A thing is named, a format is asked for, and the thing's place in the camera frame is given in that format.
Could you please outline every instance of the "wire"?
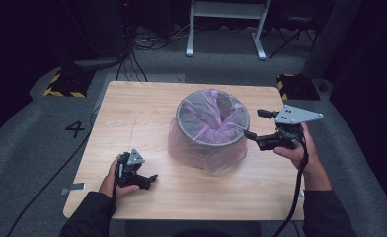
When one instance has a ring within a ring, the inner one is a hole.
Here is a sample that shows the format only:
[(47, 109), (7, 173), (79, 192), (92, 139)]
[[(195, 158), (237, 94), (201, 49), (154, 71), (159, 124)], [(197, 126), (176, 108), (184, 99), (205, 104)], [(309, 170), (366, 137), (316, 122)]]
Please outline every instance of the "wire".
[[(180, 40), (182, 38), (186, 38), (188, 35), (184, 35), (184, 36), (178, 37), (178, 34), (180, 32), (182, 32), (184, 29), (186, 29), (189, 25), (190, 24), (187, 24), (184, 27), (182, 27), (179, 30), (177, 30), (171, 37), (169, 37), (170, 40), (166, 40), (163, 45), (158, 46), (158, 47), (154, 47), (154, 46), (156, 46), (160, 42), (163, 42), (163, 40), (164, 40), (163, 38), (146, 38), (144, 35), (148, 35), (149, 36), (150, 34), (141, 33), (139, 35), (142, 36), (142, 39), (134, 41), (135, 48), (138, 49), (138, 50), (158, 50), (158, 49), (161, 49), (163, 47), (166, 47), (166, 46), (168, 46), (172, 42), (178, 41), (178, 40)], [(151, 41), (150, 46), (140, 45), (141, 42), (147, 42), (147, 41)]]
[(62, 5), (64, 6), (65, 10), (67, 11), (68, 15), (70, 16), (71, 20), (73, 21), (74, 23), (74, 26), (77, 28), (77, 31), (79, 32), (79, 34), (82, 36), (83, 40), (86, 42), (86, 44), (91, 48), (93, 49), (95, 52), (97, 52), (98, 54), (102, 55), (102, 56), (111, 56), (111, 57), (121, 57), (122, 55), (116, 55), (116, 54), (108, 54), (108, 53), (104, 53), (102, 51), (99, 51), (97, 50), (90, 42), (89, 40), (86, 38), (86, 36), (83, 34), (82, 30), (80, 29), (79, 27), (79, 24), (77, 23), (76, 19), (73, 17), (73, 14), (71, 14), (71, 11), (69, 9), (69, 7), (67, 6), (67, 4), (65, 4), (64, 0), (61, 0), (61, 3)]
[(117, 79), (118, 79), (118, 77), (119, 77), (120, 68), (122, 67), (122, 65), (124, 64), (124, 62), (125, 62), (125, 60), (123, 60), (123, 61), (120, 63), (119, 68), (117, 69), (117, 72), (116, 72), (116, 81), (117, 81)]
[(138, 80), (139, 82), (141, 82), (140, 79), (138, 78), (137, 71), (135, 70), (134, 65), (132, 64), (132, 59), (131, 59), (131, 57), (129, 57), (128, 59), (129, 59), (129, 62), (131, 63), (132, 71), (134, 71), (134, 73), (135, 73), (135, 77), (137, 78), (137, 80)]
[(126, 75), (126, 68), (125, 68), (125, 65), (123, 66), (123, 74), (125, 75), (126, 80), (129, 81), (129, 77), (128, 77), (128, 75)]
[(25, 214), (25, 212), (28, 210), (28, 208), (31, 206), (31, 204), (39, 197), (39, 195), (51, 184), (51, 182), (57, 177), (57, 175), (64, 169), (64, 167), (73, 159), (73, 157), (77, 154), (77, 152), (82, 148), (82, 146), (85, 144), (87, 139), (89, 138), (90, 134), (92, 132), (92, 129), (89, 131), (89, 133), (86, 135), (86, 137), (83, 139), (83, 141), (80, 143), (80, 145), (77, 147), (77, 149), (73, 152), (73, 154), (67, 159), (67, 161), (55, 172), (55, 174), (48, 180), (48, 182), (39, 190), (39, 192), (31, 199), (30, 202), (25, 206), (25, 208), (21, 211), (21, 213), (16, 218), (15, 222), (13, 223), (12, 227), (9, 230), (9, 233), (7, 234), (7, 237), (11, 236), (13, 230), (15, 229), (16, 225), (19, 223), (19, 220), (22, 218), (22, 216)]
[(292, 223), (292, 225), (294, 226), (294, 229), (295, 229), (295, 232), (297, 233), (297, 236), (298, 236), (298, 237), (301, 237), (301, 235), (299, 234), (298, 226), (297, 226), (297, 224), (295, 223), (295, 221), (291, 220), (291, 223)]
[(137, 61), (137, 59), (135, 58), (134, 50), (131, 49), (131, 51), (132, 51), (132, 57), (134, 58), (135, 63), (137, 64), (138, 68), (140, 69), (141, 73), (143, 74), (145, 81), (148, 82), (147, 76), (145, 75), (144, 71), (143, 71), (142, 68), (140, 67), (140, 64), (138, 64), (138, 61)]
[(303, 158), (301, 160), (301, 165), (300, 165), (298, 172), (297, 172), (297, 179), (296, 179), (296, 183), (295, 183), (295, 191), (294, 191), (294, 199), (292, 201), (292, 207), (291, 207), (288, 215), (286, 216), (285, 220), (283, 221), (283, 223), (279, 226), (279, 228), (277, 229), (277, 231), (273, 235), (273, 237), (279, 236), (279, 234), (282, 232), (282, 230), (285, 228), (285, 226), (291, 220), (292, 215), (295, 212), (295, 207), (297, 206), (297, 203), (298, 203), (298, 196), (299, 196), (299, 191), (301, 188), (302, 173), (304, 172), (305, 166), (308, 163), (308, 151), (307, 151), (307, 145), (306, 145), (307, 142), (305, 140), (305, 136), (302, 136), (302, 137), (303, 137), (302, 140), (299, 139), (298, 137), (295, 137), (295, 139), (302, 145), (302, 147), (304, 149), (304, 154), (303, 154)]

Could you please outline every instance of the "human hand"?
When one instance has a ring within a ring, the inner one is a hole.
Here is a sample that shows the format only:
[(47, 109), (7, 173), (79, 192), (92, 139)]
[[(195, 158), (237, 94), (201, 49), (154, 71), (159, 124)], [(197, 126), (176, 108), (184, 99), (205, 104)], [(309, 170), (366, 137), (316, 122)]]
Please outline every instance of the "human hand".
[[(108, 174), (104, 177), (104, 180), (101, 183), (101, 187), (99, 188), (99, 193), (102, 193), (110, 198), (113, 197), (113, 192), (115, 188), (115, 171), (117, 166), (117, 160), (120, 158), (120, 156), (121, 155), (118, 155), (115, 161), (111, 164), (110, 170), (108, 171)], [(116, 200), (119, 200), (124, 196), (132, 194), (139, 189), (140, 187), (138, 187), (137, 185), (131, 185), (123, 188), (120, 186), (116, 186)]]
[[(308, 129), (308, 126), (305, 122), (301, 123), (301, 126), (303, 128), (303, 133), (304, 133), (304, 137), (305, 137), (305, 142), (306, 142), (306, 147), (307, 147), (307, 152), (308, 152), (308, 160), (310, 162), (310, 159), (311, 159), (311, 163), (314, 163), (314, 161), (318, 161), (319, 160), (319, 155), (317, 154), (317, 149), (316, 149), (316, 145), (314, 144), (314, 141), (313, 141), (313, 137), (311, 136), (310, 134), (310, 131)], [(304, 156), (304, 148), (302, 147), (302, 145), (300, 144), (299, 146), (297, 146), (295, 149), (288, 149), (288, 148), (285, 148), (285, 147), (276, 147), (273, 152), (277, 155), (280, 155), (282, 157), (285, 157), (289, 160), (291, 160), (292, 164), (297, 168), (299, 169), (299, 167), (301, 166), (301, 161), (303, 159), (303, 156)]]
[[(310, 134), (310, 130), (305, 122), (301, 123), (303, 133), (305, 137), (305, 144), (308, 152), (308, 163), (304, 169), (304, 182), (305, 189), (312, 191), (326, 191), (332, 189), (332, 184), (329, 180), (329, 176), (320, 162), (319, 155), (317, 153), (316, 145), (314, 144), (313, 137)], [(295, 149), (287, 149), (284, 147), (276, 147), (273, 152), (277, 155), (285, 157), (291, 160), (292, 164), (299, 169), (301, 161), (304, 156), (304, 148), (299, 145)]]

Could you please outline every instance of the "person's right hand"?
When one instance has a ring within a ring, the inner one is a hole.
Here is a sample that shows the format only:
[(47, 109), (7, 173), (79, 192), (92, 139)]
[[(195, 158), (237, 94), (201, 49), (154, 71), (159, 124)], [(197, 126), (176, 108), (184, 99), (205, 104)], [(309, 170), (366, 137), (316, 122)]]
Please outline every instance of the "person's right hand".
[[(329, 176), (326, 173), (322, 163), (320, 162), (319, 155), (317, 153), (316, 145), (311, 137), (308, 126), (305, 122), (301, 123), (307, 152), (308, 152), (308, 164), (304, 169), (304, 182), (305, 189), (312, 191), (327, 191), (332, 189), (332, 184), (329, 180)], [(301, 161), (304, 156), (304, 148), (299, 145), (295, 149), (287, 149), (284, 147), (276, 147), (273, 152), (277, 155), (285, 157), (291, 160), (292, 164), (299, 169)]]

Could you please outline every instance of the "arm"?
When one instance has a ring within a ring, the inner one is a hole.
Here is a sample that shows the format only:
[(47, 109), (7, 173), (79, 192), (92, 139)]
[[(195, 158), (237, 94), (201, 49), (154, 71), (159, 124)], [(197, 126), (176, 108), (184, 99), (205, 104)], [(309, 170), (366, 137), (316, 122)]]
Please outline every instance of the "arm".
[[(70, 219), (62, 227), (60, 236), (109, 236), (111, 217), (115, 212), (113, 191), (117, 156), (104, 177), (98, 192), (89, 192)], [(116, 187), (116, 199), (139, 189), (138, 186)]]
[[(320, 162), (310, 131), (302, 123), (308, 151), (308, 164), (304, 169), (305, 184), (304, 226), (306, 236), (356, 236), (347, 212), (332, 188), (329, 176)], [(274, 153), (291, 160), (299, 168), (304, 150), (301, 146), (294, 150), (277, 147)]]

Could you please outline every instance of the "black sleeve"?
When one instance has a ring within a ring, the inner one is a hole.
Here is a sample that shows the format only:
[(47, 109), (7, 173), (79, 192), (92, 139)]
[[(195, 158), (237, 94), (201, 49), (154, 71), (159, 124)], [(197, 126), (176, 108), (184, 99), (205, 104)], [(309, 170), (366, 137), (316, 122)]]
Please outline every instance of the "black sleeve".
[(60, 237), (109, 236), (115, 203), (108, 196), (89, 192), (62, 227)]
[(304, 226), (307, 237), (357, 236), (334, 191), (305, 191)]

